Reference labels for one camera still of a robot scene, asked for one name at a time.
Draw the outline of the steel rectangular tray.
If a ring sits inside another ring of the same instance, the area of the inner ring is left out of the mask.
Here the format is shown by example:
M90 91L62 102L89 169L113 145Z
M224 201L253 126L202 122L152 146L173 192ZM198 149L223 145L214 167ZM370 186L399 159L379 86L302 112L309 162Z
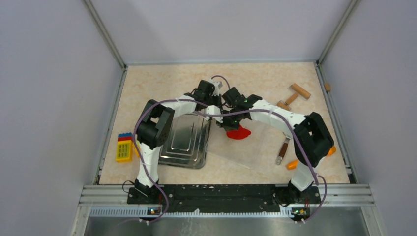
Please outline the steel rectangular tray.
M160 165L200 169L206 163L205 147L210 122L197 114L185 114L173 120L170 136L159 154Z

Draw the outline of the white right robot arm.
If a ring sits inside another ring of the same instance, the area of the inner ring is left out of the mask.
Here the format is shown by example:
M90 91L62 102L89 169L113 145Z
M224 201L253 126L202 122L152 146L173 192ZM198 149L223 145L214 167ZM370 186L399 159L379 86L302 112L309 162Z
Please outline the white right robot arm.
M224 111L223 126L237 129L243 119L270 125L282 131L294 142L298 165L288 189L289 198L301 203L308 197L308 187L318 183L315 169L334 146L334 140L322 116L316 112L309 115L290 112L273 105L257 95L245 97L235 87L222 95L229 111Z

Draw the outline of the metal spatula wooden handle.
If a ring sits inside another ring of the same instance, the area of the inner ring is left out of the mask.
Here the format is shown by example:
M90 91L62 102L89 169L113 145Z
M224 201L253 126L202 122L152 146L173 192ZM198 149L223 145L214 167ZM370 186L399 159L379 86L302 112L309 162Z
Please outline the metal spatula wooden handle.
M276 158L275 164L276 165L280 165L284 156L286 155L287 149L288 149L288 145L289 145L289 141L291 140L290 137L286 137Z

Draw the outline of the red dough piece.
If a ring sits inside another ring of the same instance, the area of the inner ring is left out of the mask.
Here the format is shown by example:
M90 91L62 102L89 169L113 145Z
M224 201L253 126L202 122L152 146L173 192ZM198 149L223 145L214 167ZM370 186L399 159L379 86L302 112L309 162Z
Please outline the red dough piece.
M233 140L243 140L251 134L252 132L249 129L246 129L241 125L239 126L238 130L230 130L226 132L227 137Z

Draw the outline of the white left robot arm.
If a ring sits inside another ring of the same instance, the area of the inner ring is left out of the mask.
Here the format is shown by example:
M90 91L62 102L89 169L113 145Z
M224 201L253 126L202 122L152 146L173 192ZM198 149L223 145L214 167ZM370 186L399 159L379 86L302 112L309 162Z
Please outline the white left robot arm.
M135 189L145 203L157 199L158 162L161 147L170 136L173 120L208 106L221 105L222 82L201 80L192 92L178 98L156 101L151 99L137 121L134 134L135 148L139 151L141 166L135 179Z

